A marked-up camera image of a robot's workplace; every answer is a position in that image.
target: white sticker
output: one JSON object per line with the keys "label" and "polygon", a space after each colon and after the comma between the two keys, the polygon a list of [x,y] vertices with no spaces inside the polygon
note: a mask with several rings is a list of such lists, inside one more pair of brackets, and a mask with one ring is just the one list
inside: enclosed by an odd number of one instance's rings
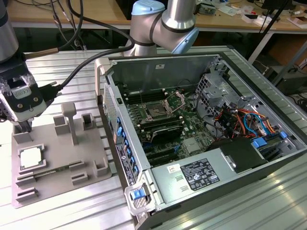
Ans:
{"label": "white sticker", "polygon": [[168,170],[169,173],[174,173],[174,172],[180,171],[180,164],[173,164],[171,166],[168,166],[167,170]]}
{"label": "white sticker", "polygon": [[156,66],[155,66],[155,69],[164,69],[164,64],[162,64],[162,65],[156,65]]}

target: workbench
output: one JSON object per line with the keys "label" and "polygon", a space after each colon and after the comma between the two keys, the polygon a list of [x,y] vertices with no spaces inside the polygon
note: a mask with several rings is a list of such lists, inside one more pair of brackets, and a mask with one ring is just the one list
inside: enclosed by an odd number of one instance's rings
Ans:
{"label": "workbench", "polygon": [[[65,1],[62,1],[63,6],[67,9]],[[79,1],[72,1],[73,8],[79,12]],[[243,0],[237,3],[239,6],[251,5],[257,14],[262,15],[264,9],[256,6],[253,3]],[[115,0],[84,0],[84,15],[102,21],[104,23],[113,25],[119,29],[130,29],[130,21],[127,20],[122,13],[120,7]],[[59,10],[59,6],[55,4],[59,19],[62,22],[63,28],[71,28],[64,15]],[[23,28],[56,28],[52,13],[50,11],[42,10],[34,6],[27,6],[11,0],[8,6],[8,14],[14,27]],[[258,45],[249,61],[253,62],[256,57],[263,50],[273,34],[307,34],[307,30],[302,30],[293,25],[287,20],[289,16],[281,16],[281,20],[273,25],[271,30],[265,35],[262,42]],[[241,32],[241,33],[258,33],[261,26],[254,23],[246,23],[241,19],[241,15],[233,17],[221,12],[216,11],[215,16],[201,15],[196,16],[196,26],[200,31],[211,32]],[[82,28],[84,29],[102,29],[101,26],[83,22]]]}
{"label": "workbench", "polygon": [[[226,46],[192,48],[231,53]],[[75,67],[99,51],[71,51],[29,60],[27,65],[39,86],[62,83]],[[95,101],[94,64],[84,67],[62,90],[63,95],[35,118],[33,126],[50,124],[61,113],[60,104],[74,102],[75,118],[92,113],[107,152],[112,177],[32,205],[14,209],[11,205],[10,122],[0,124],[0,228],[1,229],[134,229],[115,168],[104,124]],[[307,155],[289,163],[256,183],[181,215],[155,230],[307,229]]]}

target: blue wire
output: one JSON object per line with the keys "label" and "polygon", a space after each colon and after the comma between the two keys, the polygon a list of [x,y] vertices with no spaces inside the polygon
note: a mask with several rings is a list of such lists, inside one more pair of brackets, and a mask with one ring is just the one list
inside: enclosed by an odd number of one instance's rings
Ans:
{"label": "blue wire", "polygon": [[[263,124],[262,119],[261,119],[257,114],[253,114],[253,113],[249,113],[249,114],[254,115],[254,116],[260,121],[261,126],[262,126],[263,130],[266,132],[266,134],[268,134],[268,135],[271,134],[271,132],[268,131],[267,128],[265,127],[265,125]],[[252,132],[253,134],[256,135],[256,137],[258,137],[257,133],[256,133],[254,130],[250,129],[250,128],[248,127],[248,125],[247,125],[246,117],[247,117],[247,115],[249,115],[249,114],[246,114],[246,115],[244,116],[244,119],[243,119],[244,126],[245,126],[245,128],[246,128],[248,131]]]}

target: white label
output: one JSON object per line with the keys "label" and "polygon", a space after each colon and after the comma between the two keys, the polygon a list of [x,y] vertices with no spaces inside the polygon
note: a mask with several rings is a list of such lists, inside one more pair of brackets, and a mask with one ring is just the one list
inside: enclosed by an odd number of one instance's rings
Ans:
{"label": "white label", "polygon": [[22,99],[31,95],[31,89],[28,86],[12,89],[12,93],[16,99]]}
{"label": "white label", "polygon": [[167,170],[168,170],[169,173],[174,173],[174,172],[180,171],[180,164],[173,164],[171,166],[168,166]]}
{"label": "white label", "polygon": [[155,66],[155,69],[164,69],[164,64],[162,64],[162,65],[156,65],[156,66]]}
{"label": "white label", "polygon": [[215,179],[217,177],[217,175],[214,175],[211,177],[211,180]]}

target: power supply label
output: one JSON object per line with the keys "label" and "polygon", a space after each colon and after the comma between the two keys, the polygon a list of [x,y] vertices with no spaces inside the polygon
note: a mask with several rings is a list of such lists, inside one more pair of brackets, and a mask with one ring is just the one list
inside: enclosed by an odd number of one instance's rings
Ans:
{"label": "power supply label", "polygon": [[207,158],[183,165],[180,168],[193,191],[220,181]]}
{"label": "power supply label", "polygon": [[133,185],[133,184],[135,184],[135,180],[134,180],[134,176],[133,176],[133,174],[131,172],[130,164],[129,164],[129,159],[128,159],[128,157],[125,154],[124,148],[123,148],[123,146],[121,144],[120,145],[116,145],[116,148],[117,148],[117,152],[118,152],[118,155],[119,155],[120,163],[121,163],[121,166],[122,166],[122,168],[124,170],[127,182],[129,183],[129,185]]}

